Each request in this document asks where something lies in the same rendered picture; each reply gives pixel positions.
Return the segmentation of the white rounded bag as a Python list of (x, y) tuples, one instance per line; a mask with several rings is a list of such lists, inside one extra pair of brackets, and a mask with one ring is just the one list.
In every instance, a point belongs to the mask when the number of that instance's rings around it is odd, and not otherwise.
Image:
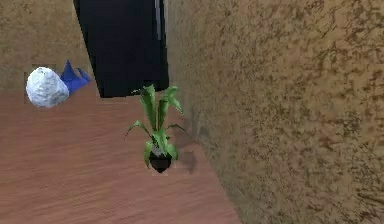
[(38, 67), (29, 74), (26, 93), (33, 105), (44, 108), (57, 106), (69, 97), (67, 86), (47, 67)]

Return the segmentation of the green house plant black pot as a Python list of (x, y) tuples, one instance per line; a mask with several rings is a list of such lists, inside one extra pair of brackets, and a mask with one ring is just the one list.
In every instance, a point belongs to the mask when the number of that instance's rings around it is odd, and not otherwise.
[(129, 126), (125, 136), (138, 127), (141, 128), (150, 138), (145, 142), (143, 158), (147, 168), (152, 167), (158, 173), (163, 173), (172, 164), (173, 160), (179, 158), (178, 149), (169, 142), (170, 136), (167, 130), (178, 128), (186, 133), (186, 130), (179, 124), (170, 124), (164, 126), (165, 118), (170, 106), (173, 106), (179, 113), (183, 113), (180, 102), (175, 94), (178, 91), (177, 86), (170, 86), (164, 90), (159, 101), (156, 101), (156, 90), (154, 85), (143, 86), (141, 89), (134, 90), (134, 93), (140, 94), (140, 103), (149, 121), (151, 129), (148, 129), (141, 121), (136, 120)]

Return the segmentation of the black refrigerator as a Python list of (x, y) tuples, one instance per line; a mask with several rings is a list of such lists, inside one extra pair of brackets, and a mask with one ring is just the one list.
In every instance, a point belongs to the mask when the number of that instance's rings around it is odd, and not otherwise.
[(102, 98), (135, 95), (154, 85), (169, 87), (164, 0), (161, 41), (157, 39), (154, 0), (73, 0)]

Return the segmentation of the blue pointed cloth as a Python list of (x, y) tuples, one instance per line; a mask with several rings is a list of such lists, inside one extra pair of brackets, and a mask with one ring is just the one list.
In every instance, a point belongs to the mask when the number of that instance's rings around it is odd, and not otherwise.
[(82, 69), (78, 68), (78, 73), (79, 75), (75, 73), (70, 61), (67, 60), (60, 79), (67, 86), (70, 95), (91, 81), (90, 77)]

